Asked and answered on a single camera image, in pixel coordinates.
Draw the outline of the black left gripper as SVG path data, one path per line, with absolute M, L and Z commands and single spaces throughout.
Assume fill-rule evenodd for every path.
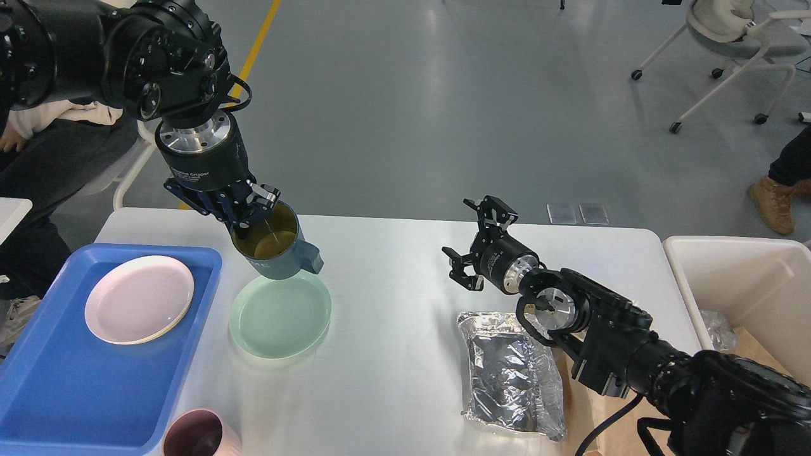
M 231 112 L 216 111 L 194 128 L 160 122 L 155 142 L 172 174 L 164 187 L 192 210 L 213 215 L 229 230 L 250 228 L 272 213 L 281 191 L 253 182 Z

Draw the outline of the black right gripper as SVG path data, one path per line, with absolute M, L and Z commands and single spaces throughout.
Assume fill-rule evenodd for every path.
M 478 234 L 483 239 L 477 241 L 476 252 L 464 256 L 450 246 L 443 246 L 443 253 L 449 257 L 449 277 L 468 291 L 481 291 L 486 278 L 504 294 L 518 294 L 528 272 L 540 268 L 536 252 L 506 234 L 507 228 L 518 220 L 518 213 L 491 194 L 479 200 L 466 198 L 463 203 L 477 214 Z M 465 270 L 475 260 L 477 274 L 469 275 Z

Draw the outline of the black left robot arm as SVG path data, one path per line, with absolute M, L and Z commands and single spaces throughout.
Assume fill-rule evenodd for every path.
M 251 89 L 231 71 L 218 23 L 194 1 L 2 2 L 2 113 L 89 98 L 159 118 L 165 187 L 231 232 L 265 220 L 280 191 L 258 184 L 234 113 Z

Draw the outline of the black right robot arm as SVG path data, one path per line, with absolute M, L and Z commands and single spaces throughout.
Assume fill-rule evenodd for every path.
M 443 247 L 449 277 L 470 291 L 490 282 L 516 295 L 515 316 L 527 334 L 573 361 L 572 378 L 603 396 L 626 396 L 620 408 L 577 448 L 646 400 L 661 418 L 637 420 L 649 455 L 660 455 L 652 429 L 668 432 L 677 455 L 809 454 L 809 387 L 749 358 L 700 350 L 688 355 L 651 329 L 652 316 L 579 272 L 548 269 L 509 235 L 518 214 L 487 194 L 465 199 L 478 231 L 469 252 Z

